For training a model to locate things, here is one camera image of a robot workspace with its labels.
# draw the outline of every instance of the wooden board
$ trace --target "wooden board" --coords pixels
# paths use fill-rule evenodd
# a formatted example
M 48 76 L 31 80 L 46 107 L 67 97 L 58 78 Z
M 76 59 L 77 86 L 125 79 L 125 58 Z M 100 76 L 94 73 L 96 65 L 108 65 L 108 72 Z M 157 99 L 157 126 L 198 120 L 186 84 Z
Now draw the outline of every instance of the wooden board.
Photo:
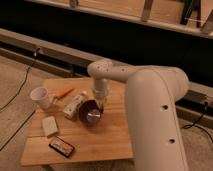
M 56 163 L 74 163 L 112 159 L 132 158 L 132 149 L 126 115 L 124 110 L 124 85 L 109 81 L 110 93 L 101 121 L 94 127 L 85 127 L 78 118 L 68 120 L 62 109 L 77 93 L 86 90 L 92 98 L 91 78 L 49 79 L 44 86 L 52 95 L 64 87 L 73 87 L 75 91 L 58 101 L 57 105 L 47 111 L 40 108 L 32 120 L 25 149 L 21 159 L 24 166 Z M 76 147 L 69 158 L 61 156 L 48 147 L 50 139 L 44 136 L 41 119 L 55 116 L 59 128 L 58 136 Z
M 165 23 L 179 24 L 183 3 L 173 0 L 154 0 L 150 19 Z
M 31 0 L 35 2 L 57 3 L 69 6 L 69 0 Z M 145 0 L 79 0 L 78 8 L 104 11 L 140 18 Z M 150 19 L 179 24 L 183 3 L 176 0 L 154 0 Z
M 212 0 L 201 0 L 201 26 L 206 22 L 209 14 L 213 10 Z

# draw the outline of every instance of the table leg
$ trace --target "table leg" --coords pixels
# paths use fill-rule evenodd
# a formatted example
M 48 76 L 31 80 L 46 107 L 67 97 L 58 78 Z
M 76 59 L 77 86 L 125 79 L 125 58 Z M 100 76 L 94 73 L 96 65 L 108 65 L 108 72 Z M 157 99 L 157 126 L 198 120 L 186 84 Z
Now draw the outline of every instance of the table leg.
M 42 165 L 42 167 L 46 171 L 54 171 L 54 169 L 50 165 Z

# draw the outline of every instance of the black cable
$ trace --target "black cable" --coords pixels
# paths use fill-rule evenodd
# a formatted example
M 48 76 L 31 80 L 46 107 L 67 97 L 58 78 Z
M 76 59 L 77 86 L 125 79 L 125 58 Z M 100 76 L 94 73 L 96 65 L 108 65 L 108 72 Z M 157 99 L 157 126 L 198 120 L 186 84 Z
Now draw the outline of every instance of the black cable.
M 189 128 L 195 126 L 197 123 L 199 123 L 201 121 L 203 116 L 206 115 L 206 113 L 208 112 L 207 110 L 208 110 L 208 103 L 205 102 L 204 103 L 204 112 L 202 113 L 202 115 L 197 120 L 195 120 L 192 124 L 184 125 L 182 128 L 183 129 L 189 129 Z
M 211 140 L 211 142 L 213 143 L 213 138 L 212 138 L 211 134 L 206 129 L 204 129 L 204 128 L 198 126 L 198 125 L 194 125 L 194 127 L 199 128 L 200 130 L 205 132 L 209 136 L 209 139 Z
M 211 142 L 213 143 L 213 138 L 212 138 L 211 134 L 206 129 L 202 128 L 201 126 L 196 125 L 197 123 L 199 123 L 201 121 L 201 119 L 204 117 L 204 115 L 207 114 L 207 112 L 208 112 L 208 103 L 205 102 L 204 103 L 204 112 L 202 113 L 202 115 L 197 120 L 195 120 L 192 124 L 184 125 L 182 127 L 182 129 L 189 129 L 189 128 L 192 128 L 192 127 L 199 128 L 200 130 L 202 130 L 203 132 L 205 132 L 209 136 Z
M 21 92 L 23 86 L 25 85 L 25 83 L 27 81 L 28 73 L 29 73 L 30 69 L 33 67 L 33 65 L 35 64 L 36 60 L 37 60 L 37 58 L 35 57 L 34 60 L 33 60 L 33 62 L 32 62 L 32 64 L 27 67 L 24 81 L 20 85 L 20 87 L 19 87 L 18 91 L 15 93 L 15 95 L 12 96 L 12 98 L 5 105 L 3 105 L 2 107 L 0 107 L 0 113 L 19 95 L 19 93 Z
M 7 140 L 6 143 L 0 148 L 0 152 L 7 146 L 7 144 L 13 139 L 13 137 L 19 132 L 19 130 L 27 123 L 27 121 L 33 116 L 35 110 L 27 117 L 27 119 L 21 124 L 21 126 L 13 133 L 13 135 Z

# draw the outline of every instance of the black wall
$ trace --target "black wall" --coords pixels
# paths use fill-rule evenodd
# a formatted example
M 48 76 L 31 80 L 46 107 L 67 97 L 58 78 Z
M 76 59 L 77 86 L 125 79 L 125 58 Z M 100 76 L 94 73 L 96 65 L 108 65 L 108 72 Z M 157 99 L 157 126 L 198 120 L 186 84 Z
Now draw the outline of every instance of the black wall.
M 34 4 L 0 2 L 0 27 L 134 65 L 182 68 L 213 87 L 213 40 Z

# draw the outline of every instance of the concrete floor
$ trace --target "concrete floor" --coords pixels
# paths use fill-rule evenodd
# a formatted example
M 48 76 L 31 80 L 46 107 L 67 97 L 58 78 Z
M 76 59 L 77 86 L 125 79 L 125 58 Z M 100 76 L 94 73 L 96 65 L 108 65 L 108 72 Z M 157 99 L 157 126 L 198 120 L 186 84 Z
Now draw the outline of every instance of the concrete floor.
M 26 65 L 9 60 L 0 56 L 0 107 L 15 94 L 22 80 L 24 79 Z M 25 171 L 25 170 L 44 170 L 40 166 L 22 167 L 20 159 L 27 136 L 27 129 L 30 124 L 28 120 L 23 127 L 22 124 L 27 120 L 35 104 L 29 99 L 30 91 L 42 85 L 46 78 L 57 78 L 57 76 L 33 68 L 28 77 L 28 81 L 23 87 L 20 95 L 0 113 L 0 148 L 18 133 L 0 151 L 0 170 L 6 171 Z M 211 171 L 213 168 L 213 145 L 202 131 L 192 128 L 181 131 L 186 150 L 187 160 L 191 171 Z M 54 170 L 72 171 L 134 171 L 131 160 L 103 161 L 82 164 L 53 165 Z

